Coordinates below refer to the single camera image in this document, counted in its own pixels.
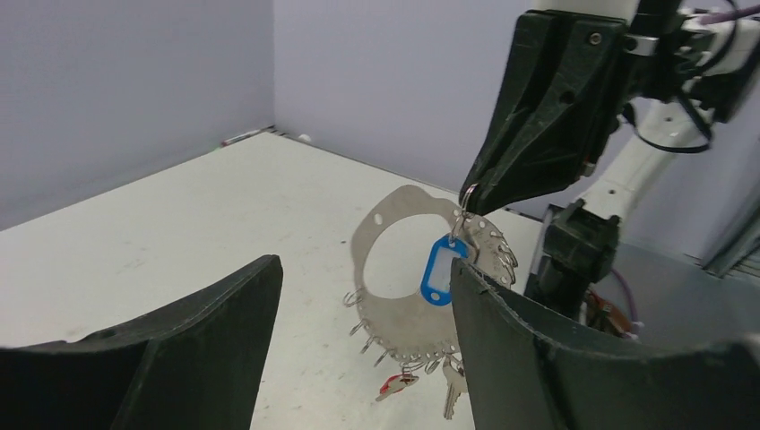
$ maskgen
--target key ring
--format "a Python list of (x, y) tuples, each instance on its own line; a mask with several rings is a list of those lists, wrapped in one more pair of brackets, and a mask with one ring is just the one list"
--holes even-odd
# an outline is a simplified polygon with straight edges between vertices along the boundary
[(467, 214), (467, 204), (470, 202), (470, 197), (472, 196), (472, 193), (475, 192), (475, 188), (478, 186), (478, 184), (472, 184), (470, 187), (467, 188), (467, 191), (464, 192), (464, 196), (462, 197), (462, 201), (460, 202), (460, 207), (462, 209), (460, 210), (459, 216), (456, 218), (456, 221), (453, 224), (452, 231), (449, 234), (449, 245), (453, 244), (453, 241), (456, 237), (459, 237), (459, 235), (462, 234), (462, 229), (464, 228), (464, 221), (468, 218)]

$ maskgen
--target gray wall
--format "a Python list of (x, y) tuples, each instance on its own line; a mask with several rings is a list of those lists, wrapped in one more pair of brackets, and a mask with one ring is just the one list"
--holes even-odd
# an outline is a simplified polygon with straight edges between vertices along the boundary
[[(514, 21), (530, 5), (277, 0), (276, 124), (329, 151), (459, 189), (485, 138)], [(673, 163), (626, 240), (697, 257), (709, 249), (746, 193), (738, 188), (760, 179), (760, 90), (749, 104), (718, 127), (715, 150)], [(598, 174), (629, 137), (611, 138)], [(566, 205), (592, 180), (514, 209), (542, 218), (549, 202)]]
[(0, 229), (271, 125), (272, 0), (4, 0)]

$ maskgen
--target cable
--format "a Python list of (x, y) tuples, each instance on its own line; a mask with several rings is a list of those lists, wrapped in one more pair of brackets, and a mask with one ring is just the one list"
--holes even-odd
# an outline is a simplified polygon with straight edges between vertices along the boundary
[(736, 40), (736, 36), (738, 32), (738, 19), (741, 18), (742, 16), (746, 16), (746, 15), (743, 15), (744, 13), (753, 14), (757, 12), (755, 8), (746, 8), (740, 11), (737, 8), (736, 2), (734, 0), (724, 0), (724, 1), (731, 6), (732, 12), (722, 14), (720, 18), (714, 19), (712, 20), (712, 22), (710, 22), (710, 20), (707, 20), (703, 17), (700, 23), (704, 24), (704, 21), (708, 21), (707, 23), (733, 21), (733, 25), (731, 26), (731, 32), (729, 33), (729, 36), (726, 38), (726, 43), (724, 43), (721, 46), (721, 48), (718, 49), (718, 52), (716, 52), (714, 56), (710, 57), (710, 59), (707, 60), (704, 64), (695, 67), (695, 69), (692, 70), (690, 73), (685, 73), (684, 76), (682, 77), (682, 82), (675, 89), (676, 101), (686, 111), (692, 123), (694, 123), (696, 129), (699, 130), (699, 133), (701, 133), (702, 136), (704, 136), (704, 138), (706, 139), (705, 144), (699, 145), (699, 146), (688, 146), (685, 148), (673, 148), (670, 146), (663, 146), (655, 142), (652, 142), (649, 139), (644, 138), (641, 135), (641, 133), (639, 133), (638, 124), (636, 123), (636, 110), (634, 108), (634, 105), (632, 105), (629, 102), (623, 106), (622, 117), (623, 119), (626, 120), (626, 122), (628, 122), (633, 127), (635, 136), (639, 138), (639, 140), (648, 144), (649, 146), (653, 147), (656, 150), (669, 152), (671, 154), (698, 154), (701, 152), (708, 151), (711, 148), (711, 144), (713, 143), (712, 124), (708, 124), (707, 121), (704, 120), (702, 115), (699, 114), (699, 111), (694, 106), (694, 103), (691, 102), (691, 99), (683, 91), (683, 86), (687, 80), (694, 79), (697, 76), (702, 76), (704, 73), (712, 69), (721, 61), (723, 61), (723, 58), (725, 58), (726, 55), (729, 54), (731, 47), (733, 47), (734, 41)]
[(628, 286), (628, 282), (625, 278), (623, 278), (623, 275), (620, 274), (620, 272), (617, 269), (612, 269), (612, 276), (615, 277), (617, 280), (617, 283), (620, 285), (620, 289), (623, 290), (623, 294), (626, 295), (626, 301), (628, 303), (628, 313), (631, 315), (631, 321), (637, 322), (639, 321), (639, 313), (636, 310), (636, 303), (634, 301), (634, 292), (631, 290), (631, 287)]
[(709, 60), (707, 60), (704, 64), (697, 66), (694, 71), (691, 72), (691, 74), (685, 76), (684, 82), (688, 81), (689, 79), (693, 79), (697, 76), (702, 76), (705, 72), (712, 69), (714, 66), (718, 65), (719, 62), (723, 61), (723, 58), (725, 58), (729, 52), (731, 51), (731, 47), (734, 45), (734, 40), (736, 40), (736, 35), (738, 32), (738, 8), (736, 6), (736, 2), (734, 0), (724, 0), (726, 3), (728, 3), (731, 6), (731, 9), (733, 10), (731, 13), (733, 15), (733, 19), (730, 21), (733, 21), (733, 25), (731, 26), (731, 33), (729, 33), (728, 38), (726, 39), (726, 43), (721, 46), (720, 49), (718, 49), (718, 52), (715, 53), (714, 56), (710, 57)]
[(691, 109), (693, 109), (693, 112), (690, 112), (687, 106), (684, 106), (684, 109), (687, 111), (687, 114), (691, 118), (692, 121), (694, 121), (696, 128), (699, 129), (699, 131), (703, 134), (705, 138), (707, 138), (707, 143), (704, 145), (699, 146), (687, 146), (685, 148), (675, 148), (672, 146), (662, 146), (655, 142), (650, 141), (649, 139), (646, 139), (639, 133), (639, 126), (636, 122), (636, 109), (634, 108), (634, 105), (631, 103), (626, 103), (623, 106), (623, 112), (621, 115), (623, 116), (623, 119), (626, 120), (627, 123), (631, 125), (634, 129), (634, 134), (639, 140), (646, 143), (647, 145), (653, 147), (656, 150), (670, 152), (671, 154), (698, 154), (700, 152), (705, 152), (711, 148), (711, 143), (713, 142), (713, 130), (710, 129), (710, 126), (704, 121), (704, 118), (702, 118), (701, 115), (699, 115), (699, 112), (696, 111), (696, 108), (694, 105), (691, 105)]
[(760, 13), (760, 4), (738, 9), (734, 12), (708, 13), (702, 15), (702, 17), (699, 19), (699, 23), (702, 25), (720, 24), (721, 22), (729, 22), (736, 19), (747, 18), (748, 16), (756, 15), (758, 13)]

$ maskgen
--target black cable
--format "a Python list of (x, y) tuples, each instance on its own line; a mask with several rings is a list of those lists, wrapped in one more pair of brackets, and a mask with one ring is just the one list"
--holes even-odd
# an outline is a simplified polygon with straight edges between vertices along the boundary
[[(634, 109), (634, 105), (632, 105), (630, 103), (626, 103), (626, 105), (623, 106), (623, 113), (622, 113), (622, 115), (623, 115), (623, 118), (626, 120), (626, 122), (629, 123), (634, 128), (634, 134), (635, 134), (635, 136), (638, 137), (642, 142), (646, 143), (647, 145), (653, 147), (656, 150), (670, 152), (671, 154), (698, 154), (700, 152), (705, 152), (705, 151), (709, 150), (710, 149), (710, 143), (713, 141), (713, 131), (710, 130), (710, 126), (707, 125), (707, 131), (706, 131), (706, 134), (705, 134), (702, 131), (701, 127), (698, 125), (697, 128), (699, 128), (700, 132), (703, 132), (703, 134), (707, 138), (707, 143), (705, 143), (704, 145), (700, 145), (700, 146), (687, 146), (685, 148), (674, 148), (672, 146), (658, 145), (657, 143), (652, 142), (652, 141), (646, 139), (645, 137), (643, 137), (639, 133), (639, 127), (638, 127), (638, 124), (636, 123), (636, 110)], [(704, 121), (704, 118), (702, 118), (702, 116), (699, 115), (699, 112), (696, 112), (696, 115), (697, 115), (698, 119), (696, 119), (695, 124), (696, 124), (696, 122), (701, 122), (701, 123), (703, 123), (703, 124), (706, 125), (706, 122)], [(695, 118), (692, 117), (690, 114), (689, 114), (689, 117), (691, 117), (692, 121), (695, 120)]]
[(701, 76), (708, 70), (712, 69), (714, 66), (718, 65), (718, 63), (723, 61), (723, 58), (729, 54), (731, 47), (733, 47), (738, 32), (738, 7), (734, 0), (724, 1), (731, 6), (731, 9), (733, 9), (734, 12), (734, 18), (731, 20), (733, 22), (733, 25), (731, 26), (731, 33), (729, 33), (729, 36), (726, 39), (726, 43), (724, 43), (723, 46), (718, 49), (718, 52), (716, 52), (714, 56), (707, 60), (706, 63), (696, 67), (694, 71), (685, 77), (684, 81), (695, 78), (697, 76)]
[(659, 145), (655, 142), (652, 142), (644, 138), (639, 133), (638, 124), (636, 123), (636, 110), (634, 108), (634, 105), (628, 102), (623, 106), (622, 116), (626, 120), (626, 122), (628, 122), (633, 127), (635, 136), (639, 138), (639, 140), (641, 140), (642, 142), (653, 147), (654, 149), (669, 152), (672, 154), (698, 154), (701, 152), (708, 151), (711, 148), (711, 144), (713, 142), (712, 124), (708, 124), (707, 121), (704, 120), (702, 115), (700, 115), (699, 111), (694, 106), (694, 103), (691, 102), (691, 99), (684, 92), (683, 86), (687, 80), (694, 79), (697, 76), (702, 76), (707, 71), (712, 69), (714, 66), (718, 65), (718, 63), (723, 61), (723, 59), (729, 54), (731, 48), (733, 47), (733, 44), (734, 44), (734, 41), (736, 40), (736, 36), (738, 32), (739, 10), (734, 0), (724, 0), (724, 1), (731, 6), (731, 9), (733, 9), (733, 12), (734, 12), (734, 18), (732, 19), (733, 25), (731, 26), (731, 32), (729, 33), (729, 36), (726, 38), (726, 43), (724, 43), (723, 46), (721, 46), (721, 48), (718, 49), (718, 52), (716, 52), (714, 56), (712, 56), (709, 60), (707, 60), (707, 62), (696, 67), (691, 73), (683, 76), (683, 80), (681, 81), (679, 86), (675, 89), (675, 96), (676, 96), (676, 100), (678, 101), (678, 104), (681, 105), (681, 107), (686, 111), (687, 115), (689, 116), (689, 119), (691, 119), (696, 129), (699, 130), (699, 133), (701, 133), (702, 136), (704, 136), (707, 142), (703, 145), (688, 146), (685, 148), (674, 148), (670, 146)]

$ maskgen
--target key tag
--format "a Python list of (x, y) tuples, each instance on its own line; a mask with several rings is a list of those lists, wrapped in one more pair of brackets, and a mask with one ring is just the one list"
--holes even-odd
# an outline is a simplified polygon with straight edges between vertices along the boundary
[(428, 303), (435, 306), (451, 303), (452, 261), (454, 258), (467, 260), (469, 255), (467, 245), (453, 235), (443, 236), (433, 244), (419, 287), (419, 293)]

